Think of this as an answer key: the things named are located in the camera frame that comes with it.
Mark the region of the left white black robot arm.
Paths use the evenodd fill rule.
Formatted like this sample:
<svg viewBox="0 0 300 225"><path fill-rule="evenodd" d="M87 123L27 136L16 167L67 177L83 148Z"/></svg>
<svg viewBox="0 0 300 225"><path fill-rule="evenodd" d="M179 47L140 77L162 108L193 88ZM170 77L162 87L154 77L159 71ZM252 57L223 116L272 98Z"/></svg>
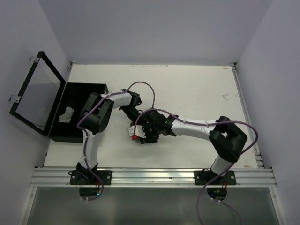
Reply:
<svg viewBox="0 0 300 225"><path fill-rule="evenodd" d="M83 153L76 169L69 172L71 185L110 185L112 171L98 170L98 148L101 133L108 126L114 109L135 108L142 103L140 95L121 90L120 92L100 95L93 92L80 114L77 127L83 132Z"/></svg>

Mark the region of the grey striped underwear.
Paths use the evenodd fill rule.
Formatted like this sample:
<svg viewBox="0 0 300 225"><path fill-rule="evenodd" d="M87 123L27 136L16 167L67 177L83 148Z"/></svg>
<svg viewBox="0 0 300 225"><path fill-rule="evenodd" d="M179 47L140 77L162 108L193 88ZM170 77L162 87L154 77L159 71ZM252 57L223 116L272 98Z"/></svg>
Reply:
<svg viewBox="0 0 300 225"><path fill-rule="evenodd" d="M70 123L73 113L74 113L74 109L67 106L65 109L65 112L59 116L59 118L58 118L59 122L60 123Z"/></svg>

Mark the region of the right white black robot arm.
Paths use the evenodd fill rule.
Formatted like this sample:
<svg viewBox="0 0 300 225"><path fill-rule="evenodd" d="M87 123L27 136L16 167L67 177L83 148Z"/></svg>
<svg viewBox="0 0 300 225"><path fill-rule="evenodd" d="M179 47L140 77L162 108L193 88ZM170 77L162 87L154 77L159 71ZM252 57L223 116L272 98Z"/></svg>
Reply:
<svg viewBox="0 0 300 225"><path fill-rule="evenodd" d="M165 117L158 109L142 113L135 126L142 126L141 143L155 143L160 135L189 136L209 141L217 152L210 169L194 172L195 183L221 185L233 173L229 169L235 164L248 140L247 135L228 117L217 120L187 120L178 115Z"/></svg>

